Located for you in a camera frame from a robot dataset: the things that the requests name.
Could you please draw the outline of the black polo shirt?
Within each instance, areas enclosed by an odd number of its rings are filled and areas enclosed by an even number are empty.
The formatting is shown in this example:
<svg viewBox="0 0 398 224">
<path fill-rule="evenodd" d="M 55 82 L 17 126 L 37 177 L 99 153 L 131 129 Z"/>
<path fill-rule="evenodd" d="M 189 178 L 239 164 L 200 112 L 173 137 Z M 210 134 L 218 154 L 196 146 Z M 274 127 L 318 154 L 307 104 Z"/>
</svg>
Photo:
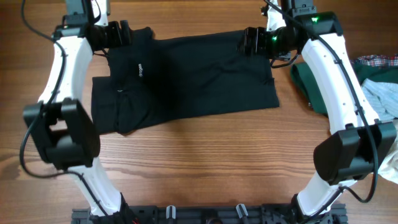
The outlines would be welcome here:
<svg viewBox="0 0 398 224">
<path fill-rule="evenodd" d="M 269 61 L 238 52 L 240 30 L 157 40 L 146 27 L 132 36 L 131 45 L 108 51 L 109 76 L 92 79 L 101 134 L 279 106 Z"/>
</svg>

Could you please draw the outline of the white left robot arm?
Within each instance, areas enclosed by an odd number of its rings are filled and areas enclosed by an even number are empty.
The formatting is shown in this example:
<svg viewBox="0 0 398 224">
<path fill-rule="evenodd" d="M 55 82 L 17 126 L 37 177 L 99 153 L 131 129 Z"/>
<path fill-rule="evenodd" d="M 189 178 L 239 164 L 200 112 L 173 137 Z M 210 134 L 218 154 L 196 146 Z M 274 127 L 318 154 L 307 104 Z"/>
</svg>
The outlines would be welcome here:
<svg viewBox="0 0 398 224">
<path fill-rule="evenodd" d="M 52 164 L 54 177 L 69 175 L 90 204 L 93 223 L 128 223 L 135 218 L 122 193 L 108 178 L 100 160 L 100 136 L 81 104 L 83 82 L 94 52 L 116 42 L 109 26 L 100 17 L 65 16 L 50 40 L 54 58 L 45 90 L 33 105 L 23 110 L 27 132 L 22 140 L 19 160 L 25 164 L 24 151 L 32 138 L 40 158 Z"/>
</svg>

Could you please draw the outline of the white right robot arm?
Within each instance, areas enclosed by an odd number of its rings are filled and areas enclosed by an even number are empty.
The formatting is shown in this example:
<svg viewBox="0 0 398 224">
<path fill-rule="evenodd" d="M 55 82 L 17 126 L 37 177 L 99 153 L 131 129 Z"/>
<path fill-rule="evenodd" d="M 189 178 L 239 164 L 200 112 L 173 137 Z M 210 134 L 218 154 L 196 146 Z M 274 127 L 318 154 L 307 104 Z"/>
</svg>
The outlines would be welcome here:
<svg viewBox="0 0 398 224">
<path fill-rule="evenodd" d="M 343 29 L 332 12 L 284 16 L 273 30 L 248 27 L 238 49 L 245 55 L 279 58 L 297 50 L 309 66 L 326 106 L 330 137 L 313 152 L 315 173 L 292 203 L 299 219 L 329 211 L 352 186 L 378 170 L 396 139 L 367 101 L 346 54 Z"/>
</svg>

